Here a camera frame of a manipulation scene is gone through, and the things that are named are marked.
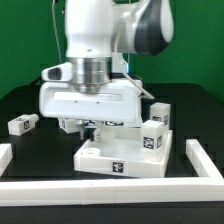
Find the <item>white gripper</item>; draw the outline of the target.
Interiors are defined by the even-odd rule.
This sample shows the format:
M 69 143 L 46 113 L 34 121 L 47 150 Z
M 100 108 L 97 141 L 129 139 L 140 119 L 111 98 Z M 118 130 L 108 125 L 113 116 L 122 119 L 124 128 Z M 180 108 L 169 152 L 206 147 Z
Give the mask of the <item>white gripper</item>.
M 97 94 L 79 93 L 71 83 L 46 82 L 40 89 L 39 110 L 45 117 L 132 123 L 141 116 L 140 91 L 128 80 L 113 79 Z M 78 123 L 80 139 L 86 127 Z M 101 140 L 101 129 L 93 132 L 93 141 Z

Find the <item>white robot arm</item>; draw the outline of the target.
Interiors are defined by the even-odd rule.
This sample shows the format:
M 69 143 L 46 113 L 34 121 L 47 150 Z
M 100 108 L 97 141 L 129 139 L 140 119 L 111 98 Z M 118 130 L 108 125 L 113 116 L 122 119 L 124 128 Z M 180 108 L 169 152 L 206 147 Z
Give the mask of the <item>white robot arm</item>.
M 42 71 L 40 113 L 139 127 L 141 98 L 152 95 L 126 74 L 122 55 L 155 56 L 171 42 L 173 32 L 169 0 L 66 0 L 66 62 Z

